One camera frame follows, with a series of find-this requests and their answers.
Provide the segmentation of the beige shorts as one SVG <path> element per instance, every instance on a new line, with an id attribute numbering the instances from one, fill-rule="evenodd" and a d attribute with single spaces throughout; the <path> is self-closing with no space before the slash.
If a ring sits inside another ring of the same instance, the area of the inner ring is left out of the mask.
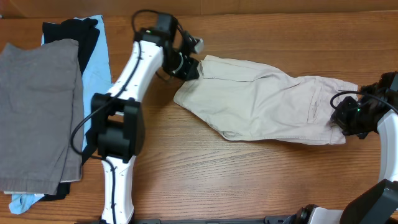
<path id="1" fill-rule="evenodd" d="M 267 64 L 207 55 L 199 77 L 186 81 L 174 102 L 229 141 L 276 139 L 307 145 L 346 142 L 330 121 L 331 98 L 358 86 L 319 76 L 290 77 Z"/>

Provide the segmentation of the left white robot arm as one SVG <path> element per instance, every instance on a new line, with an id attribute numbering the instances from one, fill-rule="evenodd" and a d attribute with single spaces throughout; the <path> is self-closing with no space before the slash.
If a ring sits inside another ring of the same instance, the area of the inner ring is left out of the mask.
<path id="1" fill-rule="evenodd" d="M 98 153 L 104 169 L 100 223 L 133 220 L 133 168 L 145 138 L 142 101 L 153 76 L 162 69 L 172 78 L 197 79 L 198 60 L 191 54 L 199 54 L 203 46 L 176 17 L 157 12 L 155 26 L 134 31 L 131 56 L 114 85 L 105 94 L 93 95 L 84 153 Z"/>

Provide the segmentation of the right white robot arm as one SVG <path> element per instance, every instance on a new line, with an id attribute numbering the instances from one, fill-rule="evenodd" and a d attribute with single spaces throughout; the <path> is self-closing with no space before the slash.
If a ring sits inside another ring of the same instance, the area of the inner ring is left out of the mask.
<path id="1" fill-rule="evenodd" d="M 344 210 L 329 210 L 317 205 L 302 207 L 284 223 L 397 223 L 391 216 L 397 211 L 397 72 L 381 75 L 372 85 L 362 86 L 354 100 L 353 91 L 343 91 L 344 100 L 334 106 L 333 122 L 345 136 L 364 139 L 370 132 L 381 140 L 379 182 Z"/>

